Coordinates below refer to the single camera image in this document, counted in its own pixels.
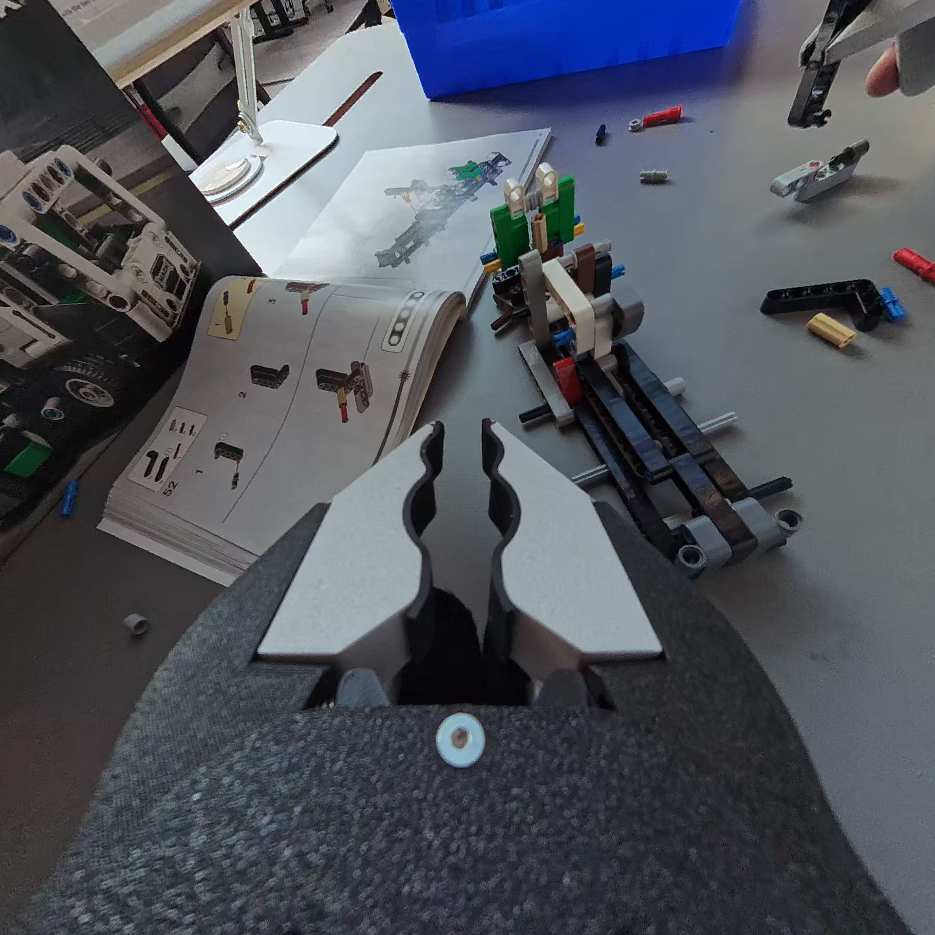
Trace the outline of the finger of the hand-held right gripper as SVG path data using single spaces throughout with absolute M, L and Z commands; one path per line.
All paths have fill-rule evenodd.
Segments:
M 934 22 L 901 33 L 871 66 L 866 92 L 871 98 L 901 93 L 915 97 L 934 86 Z
M 933 55 L 933 1 L 871 1 L 829 42 L 825 52 L 828 63 L 840 62 L 884 41 L 894 40 L 902 55 Z

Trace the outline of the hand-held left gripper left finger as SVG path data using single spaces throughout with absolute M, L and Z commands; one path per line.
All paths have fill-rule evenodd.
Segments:
M 405 665 L 427 655 L 435 612 L 424 532 L 444 439 L 442 422 L 421 428 L 324 506 L 260 660 Z

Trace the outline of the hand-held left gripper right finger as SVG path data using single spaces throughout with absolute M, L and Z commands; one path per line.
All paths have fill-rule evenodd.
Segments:
M 500 423 L 482 423 L 491 564 L 485 653 L 498 663 L 590 665 L 663 649 L 594 500 Z

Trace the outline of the lego truck chassis assembly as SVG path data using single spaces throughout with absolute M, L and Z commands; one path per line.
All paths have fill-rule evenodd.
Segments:
M 494 249 L 481 263 L 499 312 L 492 329 L 528 327 L 518 352 L 542 397 L 520 422 L 579 427 L 599 465 L 573 482 L 613 485 L 638 531 L 691 574 L 782 547 L 803 519 L 767 501 L 791 481 L 743 483 L 683 407 L 682 386 L 637 354 L 629 339 L 645 305 L 611 240 L 573 244 L 585 233 L 575 193 L 572 177 L 541 163 L 531 188 L 507 178 L 490 210 Z

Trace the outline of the grey lego connector assembly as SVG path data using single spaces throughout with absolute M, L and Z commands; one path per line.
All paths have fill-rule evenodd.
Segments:
M 870 147 L 868 139 L 860 139 L 826 162 L 810 161 L 781 174 L 768 190 L 780 198 L 792 197 L 798 203 L 808 203 L 849 181 Z

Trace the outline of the lego instruction booklet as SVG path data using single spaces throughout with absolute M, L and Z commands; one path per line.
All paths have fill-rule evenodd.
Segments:
M 228 585 L 411 433 L 549 127 L 362 155 L 271 277 L 219 280 L 101 532 Z

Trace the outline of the black angled lego beam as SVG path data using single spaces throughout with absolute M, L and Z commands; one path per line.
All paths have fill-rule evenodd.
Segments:
M 766 316 L 842 311 L 849 315 L 852 327 L 862 333 L 869 333 L 890 319 L 880 290 L 867 279 L 775 289 L 767 292 L 759 311 Z

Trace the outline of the tan lego pin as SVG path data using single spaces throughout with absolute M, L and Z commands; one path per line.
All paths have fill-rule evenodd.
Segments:
M 836 350 L 844 350 L 857 337 L 857 332 L 824 312 L 816 313 L 806 322 L 807 331 Z

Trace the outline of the lego set box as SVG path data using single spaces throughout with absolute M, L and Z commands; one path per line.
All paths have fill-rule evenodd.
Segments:
M 261 267 L 51 2 L 2 2 L 1 78 L 6 553 Z

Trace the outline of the large blue plastic bin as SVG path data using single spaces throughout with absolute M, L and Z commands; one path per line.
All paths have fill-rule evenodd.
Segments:
M 741 1 L 392 1 L 427 98 L 722 48 Z

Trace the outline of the white desk lamp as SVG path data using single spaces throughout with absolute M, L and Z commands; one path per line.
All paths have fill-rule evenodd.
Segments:
M 236 128 L 190 173 L 197 190 L 232 230 L 331 154 L 338 142 L 333 127 L 260 119 L 250 5 L 240 2 L 228 20 L 238 86 Z

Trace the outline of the light wooden table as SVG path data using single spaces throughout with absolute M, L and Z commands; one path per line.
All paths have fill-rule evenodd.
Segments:
M 53 1 L 52 6 L 124 88 L 249 9 L 251 1 Z

